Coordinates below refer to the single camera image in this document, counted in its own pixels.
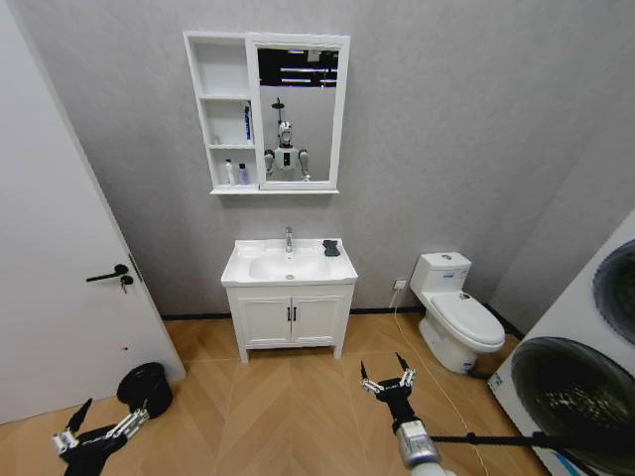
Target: white sink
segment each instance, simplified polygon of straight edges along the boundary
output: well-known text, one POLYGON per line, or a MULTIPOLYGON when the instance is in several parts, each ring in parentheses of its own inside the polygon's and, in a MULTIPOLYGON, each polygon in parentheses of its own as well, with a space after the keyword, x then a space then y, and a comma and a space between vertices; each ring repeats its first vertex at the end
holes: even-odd
POLYGON ((287 253, 284 239, 237 240, 220 280, 226 288, 355 283, 341 240, 337 257, 324 255, 322 241, 293 240, 293 252, 287 253))

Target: white toilet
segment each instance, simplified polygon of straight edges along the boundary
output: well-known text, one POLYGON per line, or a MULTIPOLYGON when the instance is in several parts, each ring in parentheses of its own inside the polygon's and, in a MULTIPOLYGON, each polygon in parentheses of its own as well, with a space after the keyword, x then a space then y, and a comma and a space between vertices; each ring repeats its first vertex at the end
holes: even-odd
POLYGON ((469 371, 478 354, 496 352, 505 342, 501 323, 461 289, 471 262, 459 253, 429 253, 419 257, 410 288, 426 316, 419 330, 433 354, 449 370, 469 371))

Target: black trash can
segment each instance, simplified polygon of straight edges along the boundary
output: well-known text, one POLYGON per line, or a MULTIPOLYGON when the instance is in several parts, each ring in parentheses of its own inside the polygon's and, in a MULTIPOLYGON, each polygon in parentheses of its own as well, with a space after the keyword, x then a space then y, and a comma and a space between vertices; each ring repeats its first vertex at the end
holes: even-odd
POLYGON ((158 362, 140 365, 128 372, 117 389, 117 399, 133 413, 144 407, 150 418, 162 415, 172 403, 166 371, 158 362))

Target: wooden floor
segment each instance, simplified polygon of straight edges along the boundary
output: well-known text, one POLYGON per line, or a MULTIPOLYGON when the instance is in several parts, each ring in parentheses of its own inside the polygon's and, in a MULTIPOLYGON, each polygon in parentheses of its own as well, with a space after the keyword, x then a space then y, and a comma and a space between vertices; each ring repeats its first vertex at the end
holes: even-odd
MULTIPOLYGON (((484 382, 437 363, 417 329, 420 318, 398 314, 402 333, 391 314, 352 315, 341 360, 330 349, 255 351, 247 365, 238 360, 231 320, 168 323, 188 375, 174 384, 170 409, 111 456, 102 474, 409 474, 388 409, 359 387, 360 359, 373 380, 400 375, 394 351, 418 371, 410 401, 432 434, 464 434, 464 423, 476 433, 517 434, 484 382)), ((500 354, 481 362, 482 370, 493 370, 516 343, 510 337, 500 354)), ((63 474, 50 437, 74 410, 0 425, 2 474, 63 474)), ((82 429, 116 422, 126 412, 114 398, 96 402, 82 429)), ((487 472, 471 446, 441 444, 439 450, 458 476, 548 474, 527 449, 479 447, 487 472)))

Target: bottle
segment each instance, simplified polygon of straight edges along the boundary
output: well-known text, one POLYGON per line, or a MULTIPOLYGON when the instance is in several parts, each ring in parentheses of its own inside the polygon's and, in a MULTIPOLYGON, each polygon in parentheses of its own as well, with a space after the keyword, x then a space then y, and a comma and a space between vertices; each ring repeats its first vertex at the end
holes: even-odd
POLYGON ((245 103, 245 132, 247 135, 247 144, 253 144, 251 140, 251 104, 245 103))
POLYGON ((236 185, 236 176, 234 175, 234 166, 231 164, 231 160, 225 161, 225 180, 230 185, 236 185))
POLYGON ((249 184, 249 174, 247 174, 247 168, 244 164, 238 165, 238 174, 240 175, 240 183, 243 185, 249 184))

